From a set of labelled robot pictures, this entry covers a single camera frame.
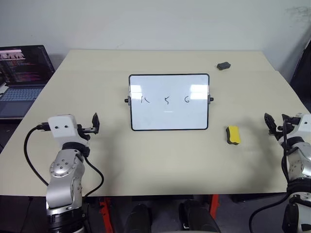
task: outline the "beige table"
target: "beige table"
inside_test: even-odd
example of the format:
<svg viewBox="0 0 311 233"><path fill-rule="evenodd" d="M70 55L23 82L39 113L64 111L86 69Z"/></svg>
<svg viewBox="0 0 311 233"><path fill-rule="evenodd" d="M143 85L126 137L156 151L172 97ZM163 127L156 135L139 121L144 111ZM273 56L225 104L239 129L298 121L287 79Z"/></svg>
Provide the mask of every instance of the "beige table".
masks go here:
<svg viewBox="0 0 311 233"><path fill-rule="evenodd" d="M224 61L232 67L218 71L216 64ZM207 130L131 130L124 103L130 74L198 72L210 74L215 99ZM87 127L94 112L101 128L91 136L89 160L105 176L94 195L123 196L284 192L282 148L268 135L263 115L268 112L281 124L282 113L307 110L261 52L72 50L0 155L0 195L46 194L24 158L29 129L57 114L73 114ZM240 145L227 144L228 125L239 126ZM51 132L30 138L30 159L47 181L58 150ZM100 182L85 166L84 194Z"/></svg>

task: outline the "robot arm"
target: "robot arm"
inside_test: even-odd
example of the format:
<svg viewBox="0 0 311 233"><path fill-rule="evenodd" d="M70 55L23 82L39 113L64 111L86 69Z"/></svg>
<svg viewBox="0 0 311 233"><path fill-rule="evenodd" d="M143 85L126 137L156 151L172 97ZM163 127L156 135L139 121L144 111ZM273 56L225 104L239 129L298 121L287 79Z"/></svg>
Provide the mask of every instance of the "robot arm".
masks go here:
<svg viewBox="0 0 311 233"><path fill-rule="evenodd" d="M99 120L95 113L93 127L82 128L76 123L74 116L61 115L48 119L39 129L52 131L61 150L50 166L51 180L47 188L48 232L85 232L82 211L82 186L84 159L90 153L86 133L98 133Z"/></svg>
<svg viewBox="0 0 311 233"><path fill-rule="evenodd" d="M311 232L311 145L304 138L311 137L311 115L282 116L284 124L276 131L273 118L265 114L269 133L284 148L285 163L289 164L286 169L289 204L282 228L285 233L308 233Z"/></svg>

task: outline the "whiteboard frame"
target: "whiteboard frame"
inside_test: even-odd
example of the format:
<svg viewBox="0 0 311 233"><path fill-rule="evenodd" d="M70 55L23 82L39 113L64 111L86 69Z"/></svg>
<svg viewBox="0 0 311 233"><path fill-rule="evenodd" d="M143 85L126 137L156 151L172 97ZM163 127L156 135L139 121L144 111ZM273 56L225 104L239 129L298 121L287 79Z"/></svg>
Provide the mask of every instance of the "whiteboard frame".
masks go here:
<svg viewBox="0 0 311 233"><path fill-rule="evenodd" d="M134 130L133 129L133 121L132 121L132 100L131 100L131 76L161 76L161 75L207 75L207 83L208 83L208 100L207 100L207 126L203 129L156 129L156 130ZM128 96L128 104L130 106L130 115L131 115L131 129L133 131L179 131L179 130L207 130L208 129L208 115L209 115L209 74L207 73L191 73L191 74L131 74L128 77L128 90L129 90L129 96Z"/></svg>

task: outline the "whiteboard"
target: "whiteboard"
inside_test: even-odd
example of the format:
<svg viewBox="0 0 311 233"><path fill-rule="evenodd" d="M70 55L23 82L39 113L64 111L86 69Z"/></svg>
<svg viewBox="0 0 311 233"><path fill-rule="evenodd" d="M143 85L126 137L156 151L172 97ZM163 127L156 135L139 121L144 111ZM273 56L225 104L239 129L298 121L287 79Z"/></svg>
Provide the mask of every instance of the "whiteboard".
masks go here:
<svg viewBox="0 0 311 233"><path fill-rule="evenodd" d="M205 130L208 99L208 74L135 74L129 77L134 131Z"/></svg>

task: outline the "yellow eraser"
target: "yellow eraser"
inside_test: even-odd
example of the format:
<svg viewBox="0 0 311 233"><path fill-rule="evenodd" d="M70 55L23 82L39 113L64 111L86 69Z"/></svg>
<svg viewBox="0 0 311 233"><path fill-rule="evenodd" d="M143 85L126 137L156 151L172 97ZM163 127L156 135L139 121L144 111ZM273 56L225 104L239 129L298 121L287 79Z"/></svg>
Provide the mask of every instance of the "yellow eraser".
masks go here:
<svg viewBox="0 0 311 233"><path fill-rule="evenodd" d="M235 125L229 125L226 128L227 131L227 141L229 144L237 145L241 143L239 127Z"/></svg>

